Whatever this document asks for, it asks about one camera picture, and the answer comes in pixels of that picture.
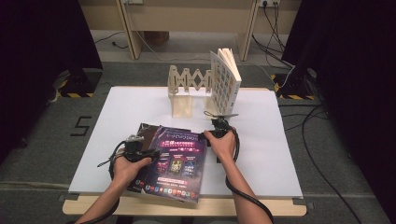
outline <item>person's left hand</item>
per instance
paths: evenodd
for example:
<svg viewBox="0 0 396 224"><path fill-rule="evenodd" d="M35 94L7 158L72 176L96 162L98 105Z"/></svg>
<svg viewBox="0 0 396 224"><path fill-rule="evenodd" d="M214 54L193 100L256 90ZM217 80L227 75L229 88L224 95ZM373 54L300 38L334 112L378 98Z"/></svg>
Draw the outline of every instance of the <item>person's left hand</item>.
<svg viewBox="0 0 396 224"><path fill-rule="evenodd" d="M141 161L130 162L125 157L120 156L114 161L114 178L113 181L120 182L127 187L137 175L137 172L144 166L151 163L151 158L145 158Z"/></svg>

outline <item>black partition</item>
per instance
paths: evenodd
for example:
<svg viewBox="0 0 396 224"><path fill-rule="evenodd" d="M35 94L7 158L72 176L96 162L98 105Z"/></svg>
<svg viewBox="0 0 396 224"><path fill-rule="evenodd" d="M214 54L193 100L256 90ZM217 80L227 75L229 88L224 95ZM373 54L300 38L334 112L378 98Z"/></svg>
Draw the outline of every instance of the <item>black partition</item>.
<svg viewBox="0 0 396 224"><path fill-rule="evenodd" d="M396 222L395 8L393 0L375 6L358 0L303 0L283 57L299 66L297 76L307 76L308 67L317 72L335 126L392 223Z"/></svg>
<svg viewBox="0 0 396 224"><path fill-rule="evenodd" d="M81 80L82 68L102 69L77 0L2 1L0 60L1 160L35 125L63 71Z"/></svg>

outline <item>forearm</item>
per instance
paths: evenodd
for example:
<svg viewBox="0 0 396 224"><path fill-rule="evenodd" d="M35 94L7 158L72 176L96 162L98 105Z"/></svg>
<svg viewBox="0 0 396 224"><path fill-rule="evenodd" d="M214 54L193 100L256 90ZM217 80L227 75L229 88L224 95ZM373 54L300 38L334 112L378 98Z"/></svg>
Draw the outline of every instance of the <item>forearm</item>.
<svg viewBox="0 0 396 224"><path fill-rule="evenodd" d="M113 207L125 191L126 186L118 182L111 182L105 192L93 203L87 212L76 222L82 223L98 218Z"/></svg>
<svg viewBox="0 0 396 224"><path fill-rule="evenodd" d="M243 177L233 160L222 161L227 178L231 185L236 189L246 193L247 195L256 198L253 190L249 186L246 179ZM235 210L240 224L245 223L272 223L271 219L267 216L259 206L251 201L233 193L233 200L235 203Z"/></svg>

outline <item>white book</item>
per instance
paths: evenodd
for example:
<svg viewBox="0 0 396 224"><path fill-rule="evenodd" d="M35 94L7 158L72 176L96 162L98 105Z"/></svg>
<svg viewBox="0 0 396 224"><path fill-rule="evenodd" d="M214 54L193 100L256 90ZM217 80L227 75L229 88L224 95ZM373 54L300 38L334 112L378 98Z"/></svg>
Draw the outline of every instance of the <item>white book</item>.
<svg viewBox="0 0 396 224"><path fill-rule="evenodd" d="M242 78L236 67L233 51L219 49L210 52L213 77L212 100L219 115L231 115Z"/></svg>

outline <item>book cover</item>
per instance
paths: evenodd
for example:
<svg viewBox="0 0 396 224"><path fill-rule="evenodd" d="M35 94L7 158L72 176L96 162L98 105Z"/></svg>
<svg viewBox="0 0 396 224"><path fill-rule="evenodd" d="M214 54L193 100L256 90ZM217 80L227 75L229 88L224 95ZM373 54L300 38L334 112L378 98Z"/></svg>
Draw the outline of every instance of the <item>book cover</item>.
<svg viewBox="0 0 396 224"><path fill-rule="evenodd" d="M160 126L149 148L161 151L132 183L133 191L198 203L205 162L205 139L198 133Z"/></svg>
<svg viewBox="0 0 396 224"><path fill-rule="evenodd" d="M211 51L210 58L214 82L213 103L219 114L230 115L233 113L236 96L242 82L233 52L230 49L219 49L218 54Z"/></svg>

